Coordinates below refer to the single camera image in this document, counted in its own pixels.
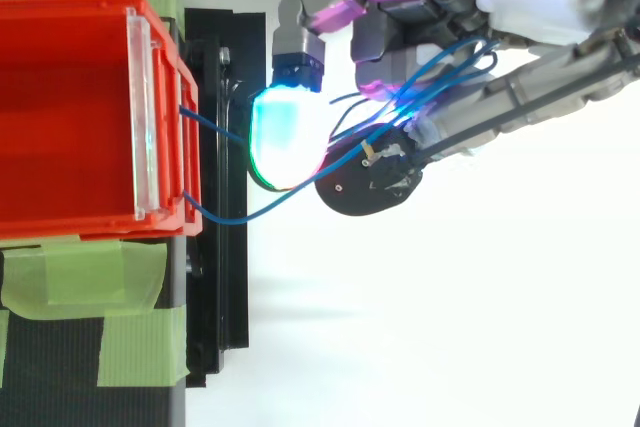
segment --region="blue cable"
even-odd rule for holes
[[[449,89],[451,87],[455,87],[455,86],[457,86],[459,84],[462,84],[464,82],[468,82],[469,80],[474,79],[474,78],[476,78],[476,77],[478,77],[480,75],[486,74],[487,72],[491,71],[495,67],[496,63],[497,63],[497,56],[494,57],[494,63],[490,67],[488,67],[486,69],[483,69],[483,70],[479,70],[478,72],[474,72],[472,74],[467,74],[467,75],[464,75],[462,77],[453,79],[453,78],[451,78],[453,75],[458,75],[458,74],[460,74],[462,72],[462,70],[464,70],[464,69],[461,69],[462,66],[457,67],[456,69],[454,69],[452,71],[452,73],[451,73],[452,75],[447,76],[447,80],[444,83],[442,81],[436,81],[434,84],[432,84],[427,89],[425,89],[425,91],[423,92],[423,95],[421,95],[419,99],[416,99],[409,106],[407,106],[404,109],[402,109],[400,111],[400,113],[396,116],[396,118],[393,121],[382,125],[378,130],[376,130],[374,133],[372,133],[367,138],[367,143],[372,144],[373,142],[378,140],[381,136],[386,134],[393,127],[393,124],[398,119],[404,117],[405,115],[409,114],[413,110],[415,110],[415,109],[419,108],[420,106],[424,105],[425,102],[428,102],[429,100],[434,99],[436,96],[438,96],[444,90],[447,90],[447,89]],[[421,75],[422,74],[420,74],[418,72],[416,75],[414,75],[412,77],[411,80],[413,82],[415,82],[415,80],[418,77],[420,77]],[[403,95],[404,92],[406,92],[410,87],[411,87],[411,84],[409,82],[407,82],[407,85],[405,85],[405,87],[400,89],[399,95]],[[308,187],[312,183],[314,183],[314,182],[326,177],[327,175],[332,174],[333,172],[335,172],[339,168],[343,167],[345,164],[347,164],[347,162],[349,162],[350,160],[354,159],[360,153],[361,149],[362,149],[362,145],[361,144],[356,145],[349,152],[347,152],[340,159],[338,159],[336,162],[334,162],[330,166],[326,167],[325,169],[321,170],[316,175],[314,175],[310,179],[306,180],[305,182],[300,184],[298,187],[296,187],[292,191],[287,192],[286,194],[282,195],[275,202],[267,205],[266,207],[258,210],[257,212],[254,212],[253,214],[248,215],[247,217],[244,217],[244,218],[241,218],[241,219],[223,219],[221,217],[218,217],[218,216],[212,214],[208,210],[206,210],[202,205],[200,205],[198,202],[196,202],[196,200],[188,192],[184,193],[184,197],[205,218],[209,219],[212,222],[215,222],[215,223],[220,224],[220,225],[229,225],[229,226],[231,226],[231,225],[244,225],[244,224],[246,224],[248,222],[251,222],[252,220],[257,219],[258,217],[260,217],[260,216],[272,211],[273,209],[275,209],[276,207],[278,207],[279,205],[281,205],[285,201],[289,200],[291,197],[293,197],[294,195],[296,195],[297,193],[299,193],[300,191],[302,191],[304,188]]]
[[[443,51],[442,53],[440,53],[440,54],[439,54],[439,56],[434,57],[434,58],[431,60],[431,62],[429,62],[428,64],[426,64],[426,65],[423,67],[423,69],[424,69],[424,68],[426,68],[427,66],[429,66],[429,68],[427,68],[427,70],[425,70],[425,71],[424,71],[422,74],[420,74],[418,77],[421,77],[421,76],[422,76],[422,75],[424,75],[428,70],[431,70],[431,68],[433,68],[433,67],[437,64],[437,62],[439,62],[439,61],[441,60],[441,59],[439,59],[439,57],[444,58],[444,57],[446,57],[447,55],[450,55],[452,52],[457,51],[458,49],[460,49],[461,47],[463,47],[463,46],[464,46],[464,45],[466,45],[466,44],[482,42],[482,43],[484,43],[484,44],[485,44],[485,46],[484,46],[480,51],[476,52],[473,56],[471,56],[469,59],[467,59],[465,62],[463,62],[463,63],[459,66],[460,71],[458,71],[458,72],[461,72],[461,71],[463,71],[463,70],[465,70],[465,69],[468,69],[469,67],[472,67],[473,65],[475,65],[476,63],[478,63],[478,61],[479,61],[482,57],[484,57],[487,53],[489,53],[491,50],[493,50],[493,49],[498,45],[498,42],[493,42],[493,43],[487,44],[487,40],[486,40],[486,39],[478,40],[478,38],[467,39],[466,41],[463,41],[463,42],[466,42],[466,43],[465,43],[465,44],[463,44],[463,43],[458,43],[458,44],[454,45],[453,47],[450,47],[449,49],[447,49],[447,50]],[[445,75],[445,76],[441,77],[441,79],[450,78],[450,75],[451,75],[453,72],[455,72],[455,71],[452,71],[452,72],[450,72],[449,74],[447,74],[447,75]],[[362,129],[366,128],[366,127],[369,127],[369,126],[370,126],[371,124],[373,124],[376,120],[378,120],[380,117],[382,117],[383,115],[385,115],[385,113],[387,113],[387,112],[386,112],[386,110],[387,110],[387,107],[389,106],[389,104],[391,103],[391,101],[390,101],[389,103],[387,103],[387,105],[385,105],[385,106],[384,106],[382,109],[380,109],[378,112],[376,112],[376,113],[375,113],[375,114],[373,114],[371,117],[369,117],[368,119],[366,119],[366,120],[364,120],[364,121],[362,121],[362,122],[360,122],[360,123],[358,123],[358,124],[354,125],[353,127],[350,127],[350,128],[348,128],[348,129],[346,129],[346,130],[344,130],[344,131],[340,132],[340,133],[339,133],[339,134],[337,134],[337,135],[331,136],[331,138],[330,138],[329,140],[335,144],[336,142],[338,142],[338,141],[340,141],[340,140],[342,140],[342,139],[345,139],[345,138],[347,138],[347,137],[350,137],[350,136],[352,136],[352,135],[354,135],[354,134],[357,134],[360,130],[362,130]]]
[[[242,137],[236,134],[232,134],[231,132],[224,130],[222,127],[218,127],[215,123],[211,122],[209,119],[202,117],[201,115],[196,114],[195,112],[190,111],[189,109],[185,109],[180,106],[180,113],[185,117],[195,120],[196,122],[204,125],[205,127],[209,127],[212,130],[215,130],[217,133],[228,137],[230,140],[237,142],[242,145],[246,145],[247,142]]]

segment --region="green light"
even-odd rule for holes
[[[255,99],[249,149],[262,182],[290,190],[318,171],[332,128],[327,110],[321,94],[303,87],[277,86]]]

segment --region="white background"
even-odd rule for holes
[[[278,2],[187,6],[266,12],[270,44]],[[349,37],[328,37],[331,95],[354,90]],[[188,426],[632,426],[639,92],[430,166],[391,211],[309,189],[253,222],[251,348],[188,391]],[[250,211],[274,198],[251,184]]]

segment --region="robotic hand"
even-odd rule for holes
[[[344,138],[331,165],[362,152],[316,182],[334,210],[367,215],[404,202],[422,169],[492,141],[499,133],[573,113],[620,92],[640,76],[640,0],[283,0],[273,39],[274,86],[320,92],[320,35],[353,23],[356,85],[372,100],[419,93],[474,54],[474,44],[443,56],[410,88],[421,66],[459,41],[544,52],[512,73],[461,83],[370,144],[375,126]]]

